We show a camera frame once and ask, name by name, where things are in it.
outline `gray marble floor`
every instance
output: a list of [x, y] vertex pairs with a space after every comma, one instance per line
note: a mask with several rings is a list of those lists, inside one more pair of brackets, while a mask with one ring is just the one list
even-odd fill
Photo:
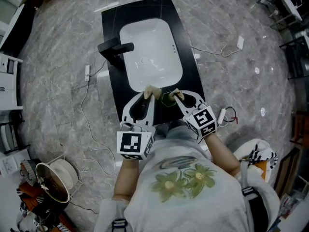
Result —
[[[108, 172], [113, 170], [108, 151], [91, 140], [80, 103], [86, 92], [84, 68], [98, 70], [104, 58], [97, 45], [103, 42], [100, 13], [96, 9], [133, 0], [52, 0], [36, 13], [31, 35], [20, 58], [21, 95], [25, 123], [21, 133], [31, 144], [30, 154], [43, 161], [65, 152], [67, 160], [93, 158]], [[244, 49], [227, 58], [195, 51], [201, 55], [198, 68], [207, 103], [217, 114], [233, 106], [239, 123], [219, 128], [227, 144], [251, 133], [267, 140], [282, 158], [290, 149], [291, 112], [295, 104], [294, 86], [287, 80], [287, 63], [279, 45], [280, 35], [269, 28], [266, 10], [254, 0], [173, 0], [188, 40], [198, 48], [225, 53], [235, 50], [238, 36]], [[119, 121], [112, 96], [107, 66], [90, 78], [83, 110], [93, 136], [116, 148]], [[117, 172], [105, 175], [95, 163], [77, 162], [85, 185], [72, 202], [98, 213], [100, 200], [112, 195]], [[273, 171], [274, 183], [278, 168]], [[69, 204], [68, 216], [80, 231], [93, 230], [97, 215]]]

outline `sink drain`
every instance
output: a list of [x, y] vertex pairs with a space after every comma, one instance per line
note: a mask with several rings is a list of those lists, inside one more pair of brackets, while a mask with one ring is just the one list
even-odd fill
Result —
[[147, 57], [142, 57], [142, 58], [140, 59], [140, 62], [141, 62], [142, 64], [148, 64], [148, 63], [149, 63], [149, 58], [147, 58]]

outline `person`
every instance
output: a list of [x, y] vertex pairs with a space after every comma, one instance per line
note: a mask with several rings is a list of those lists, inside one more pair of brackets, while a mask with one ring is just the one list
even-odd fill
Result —
[[[123, 160], [112, 199], [101, 202], [95, 232], [249, 231], [239, 161], [211, 133], [204, 140], [212, 162], [193, 132], [174, 124], [157, 135], [146, 160]], [[249, 168], [247, 180], [259, 187], [271, 225], [278, 196], [258, 171]]]

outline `black faucet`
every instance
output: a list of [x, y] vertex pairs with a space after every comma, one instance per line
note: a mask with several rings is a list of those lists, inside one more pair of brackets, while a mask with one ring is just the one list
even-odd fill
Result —
[[98, 52], [100, 52], [109, 63], [116, 67], [121, 61], [118, 55], [125, 52], [132, 52], [133, 50], [133, 43], [120, 44], [118, 38], [113, 38], [98, 45]]

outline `white sink basin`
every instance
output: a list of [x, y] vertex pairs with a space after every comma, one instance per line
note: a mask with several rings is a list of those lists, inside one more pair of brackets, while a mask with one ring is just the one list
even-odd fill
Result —
[[124, 53], [131, 88], [142, 92], [150, 84], [167, 87], [180, 81], [183, 68], [169, 25], [161, 19], [149, 19], [125, 25], [120, 30], [121, 44], [134, 44]]

